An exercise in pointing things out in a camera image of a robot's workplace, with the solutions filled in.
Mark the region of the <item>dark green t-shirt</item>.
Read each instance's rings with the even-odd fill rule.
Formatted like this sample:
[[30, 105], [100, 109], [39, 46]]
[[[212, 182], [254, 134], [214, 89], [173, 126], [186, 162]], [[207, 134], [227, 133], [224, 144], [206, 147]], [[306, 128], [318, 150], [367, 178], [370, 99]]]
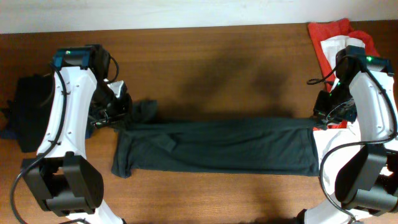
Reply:
[[111, 172], [134, 169], [173, 172], [317, 176], [312, 119], [243, 118], [218, 121], [164, 120], [154, 100], [132, 104], [119, 125]]

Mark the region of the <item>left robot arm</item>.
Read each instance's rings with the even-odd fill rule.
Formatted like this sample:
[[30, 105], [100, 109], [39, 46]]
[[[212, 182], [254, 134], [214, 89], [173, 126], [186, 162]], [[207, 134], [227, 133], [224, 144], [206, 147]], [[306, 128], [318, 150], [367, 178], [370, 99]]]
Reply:
[[132, 111], [125, 83], [108, 78], [113, 62], [100, 44], [56, 51], [47, 129], [36, 158], [23, 160], [17, 176], [43, 211], [68, 223], [125, 222], [104, 201], [103, 177], [85, 151], [87, 126], [111, 127]]

